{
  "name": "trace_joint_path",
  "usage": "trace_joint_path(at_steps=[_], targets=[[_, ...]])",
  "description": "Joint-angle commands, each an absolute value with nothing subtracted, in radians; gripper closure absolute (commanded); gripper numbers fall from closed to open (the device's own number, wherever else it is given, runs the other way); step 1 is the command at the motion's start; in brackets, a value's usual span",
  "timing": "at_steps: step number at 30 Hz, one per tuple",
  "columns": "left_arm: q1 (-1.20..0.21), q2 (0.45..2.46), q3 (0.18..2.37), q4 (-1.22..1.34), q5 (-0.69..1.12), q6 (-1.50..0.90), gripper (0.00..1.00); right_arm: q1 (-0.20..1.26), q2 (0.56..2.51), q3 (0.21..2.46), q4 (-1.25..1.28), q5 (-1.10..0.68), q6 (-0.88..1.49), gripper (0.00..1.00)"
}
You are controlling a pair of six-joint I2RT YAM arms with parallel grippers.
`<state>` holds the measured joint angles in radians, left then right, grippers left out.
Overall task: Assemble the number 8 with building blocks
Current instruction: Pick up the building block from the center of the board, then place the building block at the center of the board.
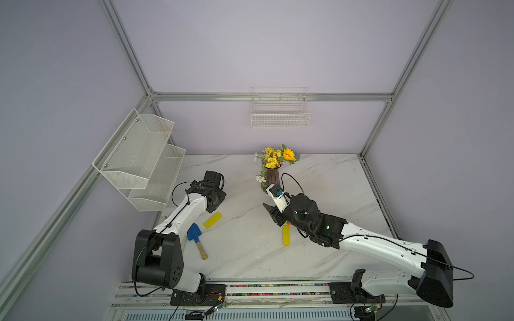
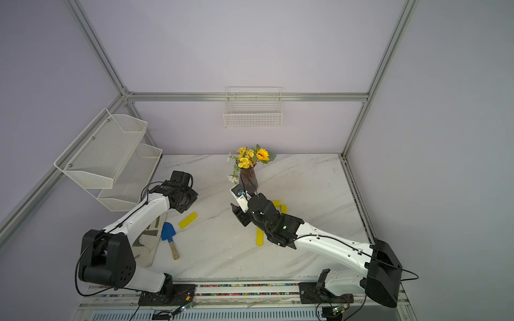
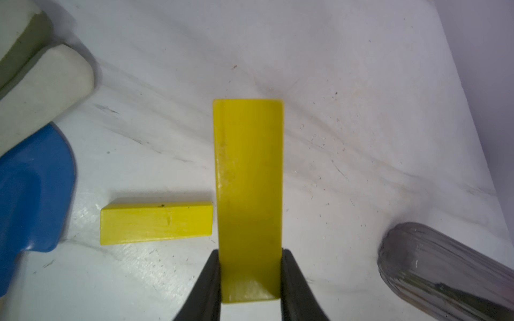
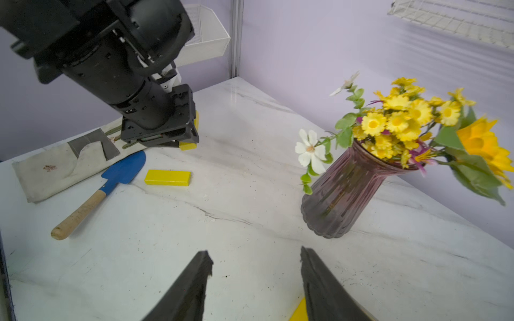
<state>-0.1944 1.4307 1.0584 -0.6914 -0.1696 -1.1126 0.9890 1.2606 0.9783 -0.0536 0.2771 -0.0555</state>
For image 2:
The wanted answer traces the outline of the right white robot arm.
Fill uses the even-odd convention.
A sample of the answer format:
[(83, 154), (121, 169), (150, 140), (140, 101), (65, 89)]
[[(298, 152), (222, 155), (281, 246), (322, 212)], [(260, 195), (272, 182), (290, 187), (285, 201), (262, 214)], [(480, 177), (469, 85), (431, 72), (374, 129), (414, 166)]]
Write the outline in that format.
[(340, 297), (349, 294), (350, 288), (361, 288), (382, 306), (398, 305), (403, 267), (388, 243), (379, 239), (373, 244), (344, 239), (281, 213), (262, 193), (247, 193), (239, 185), (230, 192), (237, 202), (232, 212), (244, 227), (253, 223), (277, 246), (310, 251), (353, 271), (352, 276), (339, 278), (336, 272), (324, 270), (319, 281), (326, 292)]

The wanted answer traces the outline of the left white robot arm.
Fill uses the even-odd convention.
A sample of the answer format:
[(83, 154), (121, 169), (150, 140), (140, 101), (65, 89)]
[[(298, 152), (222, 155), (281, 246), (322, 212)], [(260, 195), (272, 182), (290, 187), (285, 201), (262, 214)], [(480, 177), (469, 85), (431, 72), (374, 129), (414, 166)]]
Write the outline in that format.
[(170, 209), (183, 213), (198, 199), (191, 174), (174, 171), (170, 179), (147, 184), (140, 203), (122, 218), (101, 230), (84, 234), (74, 271), (79, 280), (162, 296), (173, 296), (173, 278), (162, 272), (139, 267), (132, 245), (147, 226)]

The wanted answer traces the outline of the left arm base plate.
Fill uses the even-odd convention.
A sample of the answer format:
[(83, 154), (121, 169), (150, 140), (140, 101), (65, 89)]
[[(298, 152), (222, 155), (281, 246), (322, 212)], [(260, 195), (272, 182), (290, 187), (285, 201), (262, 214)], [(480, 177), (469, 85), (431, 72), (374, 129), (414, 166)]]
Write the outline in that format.
[(185, 306), (194, 300), (195, 284), (174, 284), (159, 293), (142, 292), (139, 306)]

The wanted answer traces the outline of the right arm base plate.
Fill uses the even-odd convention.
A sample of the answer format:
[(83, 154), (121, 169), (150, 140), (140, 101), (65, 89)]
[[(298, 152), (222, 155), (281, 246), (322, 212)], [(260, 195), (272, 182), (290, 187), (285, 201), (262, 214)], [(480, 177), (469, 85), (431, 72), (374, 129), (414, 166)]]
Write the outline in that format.
[(352, 294), (344, 294), (335, 296), (326, 290), (318, 282), (301, 282), (298, 284), (299, 296), (302, 304), (319, 304), (319, 303), (354, 303)]

